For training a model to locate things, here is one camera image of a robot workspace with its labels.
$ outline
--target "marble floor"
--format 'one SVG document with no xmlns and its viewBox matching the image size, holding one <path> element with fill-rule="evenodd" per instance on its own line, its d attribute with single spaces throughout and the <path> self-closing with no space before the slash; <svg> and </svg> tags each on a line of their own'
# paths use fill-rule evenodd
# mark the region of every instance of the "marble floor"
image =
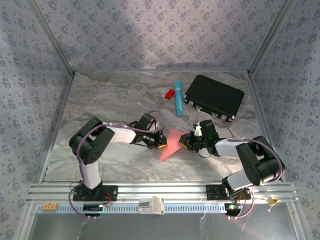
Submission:
<svg viewBox="0 0 320 240">
<path fill-rule="evenodd" d="M 76 73 L 67 98 L 62 121 L 51 152 L 45 181 L 80 179 L 78 162 L 68 143 L 92 117 L 104 122 L 124 124 L 138 121 L 151 110 L 164 115 L 167 136 L 170 129 L 189 132 L 194 123 L 209 116 L 183 104 L 182 116 L 176 116 L 175 99 L 165 99 L 175 81 L 182 82 L 182 95 L 197 74 L 215 79 L 245 92 L 242 104 L 230 129 L 238 138 L 261 134 L 254 104 L 244 74 L 228 72 L 109 72 Z M 229 137 L 225 128 L 216 127 L 220 137 Z M 162 149 L 110 143 L 99 159 L 103 181 L 220 181 L 241 169 L 232 157 L 201 158 L 194 151 L 181 148 L 163 162 Z"/>
</svg>

